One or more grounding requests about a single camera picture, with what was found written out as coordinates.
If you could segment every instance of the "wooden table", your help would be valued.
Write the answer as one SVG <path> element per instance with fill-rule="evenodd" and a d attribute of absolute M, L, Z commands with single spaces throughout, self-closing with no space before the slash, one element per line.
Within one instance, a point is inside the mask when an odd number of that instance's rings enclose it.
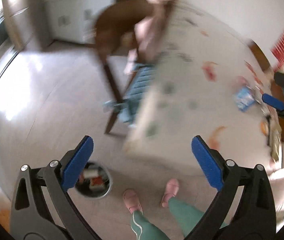
<path fill-rule="evenodd" d="M 266 78 L 247 45 L 232 30 L 199 9 L 179 2 L 171 17 L 152 86 L 142 100 L 124 145 L 128 156 L 200 175 L 191 140 L 207 142 L 218 129 L 219 152 L 238 165 L 269 169 L 270 148 L 260 130 L 258 104 L 239 111 L 234 101 L 238 76 L 254 84 Z M 270 94 L 267 86 L 264 92 Z"/>

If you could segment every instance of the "metal screw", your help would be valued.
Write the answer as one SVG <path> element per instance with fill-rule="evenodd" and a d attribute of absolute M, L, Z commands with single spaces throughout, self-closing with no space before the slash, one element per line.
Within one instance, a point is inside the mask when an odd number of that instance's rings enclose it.
<path fill-rule="evenodd" d="M 260 164 L 258 164 L 256 167 L 257 167 L 257 169 L 259 171 L 263 171 L 264 170 L 264 167 L 262 165 L 260 165 Z"/>
<path fill-rule="evenodd" d="M 235 162 L 232 161 L 232 160 L 227 160 L 227 161 L 226 161 L 226 165 L 227 165 L 227 166 L 230 166 L 230 167 L 233 167 L 233 166 L 235 165 Z"/>
<path fill-rule="evenodd" d="M 56 167 L 58 166 L 59 162 L 58 161 L 51 161 L 50 162 L 50 167 Z"/>
<path fill-rule="evenodd" d="M 22 165 L 22 167 L 21 167 L 21 171 L 26 171 L 28 169 L 28 165 Z"/>

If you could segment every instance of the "foot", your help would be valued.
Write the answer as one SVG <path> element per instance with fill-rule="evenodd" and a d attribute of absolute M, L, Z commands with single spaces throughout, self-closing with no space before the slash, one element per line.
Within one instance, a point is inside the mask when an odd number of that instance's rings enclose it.
<path fill-rule="evenodd" d="M 133 214 L 133 212 L 136 210 L 140 211 L 143 214 L 138 194 L 134 189 L 127 189 L 123 192 L 123 201 L 131 214 Z"/>
<path fill-rule="evenodd" d="M 179 191 L 179 182 L 177 179 L 170 179 L 165 188 L 164 195 L 161 200 L 161 206 L 162 207 L 168 207 L 169 206 L 169 199 L 172 197 L 175 197 L 176 194 Z"/>

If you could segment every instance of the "sunlight on floor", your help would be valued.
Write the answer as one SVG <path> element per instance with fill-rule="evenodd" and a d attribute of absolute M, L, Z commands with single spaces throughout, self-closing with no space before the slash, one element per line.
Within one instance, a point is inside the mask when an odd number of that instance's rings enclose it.
<path fill-rule="evenodd" d="M 39 72 L 42 70 L 43 68 L 43 64 L 41 63 L 41 61 L 39 60 L 39 56 L 38 55 L 30 55 L 30 59 L 32 60 L 32 62 L 35 65 L 36 70 Z"/>
<path fill-rule="evenodd" d="M 0 111 L 5 113 L 8 121 L 30 101 L 30 73 L 22 61 L 11 65 L 0 80 Z"/>

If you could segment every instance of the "blue gripper pad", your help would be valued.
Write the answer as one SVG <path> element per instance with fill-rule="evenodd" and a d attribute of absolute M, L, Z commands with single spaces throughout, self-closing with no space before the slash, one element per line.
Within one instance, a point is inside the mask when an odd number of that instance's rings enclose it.
<path fill-rule="evenodd" d="M 262 101 L 267 105 L 274 107 L 278 111 L 284 110 L 284 103 L 269 94 L 263 94 Z"/>
<path fill-rule="evenodd" d="M 223 171 L 210 153 L 210 148 L 200 136 L 192 140 L 192 152 L 211 187 L 220 191 L 223 187 Z"/>
<path fill-rule="evenodd" d="M 87 136 L 62 172 L 61 188 L 66 192 L 74 187 L 93 152 L 93 139 Z"/>

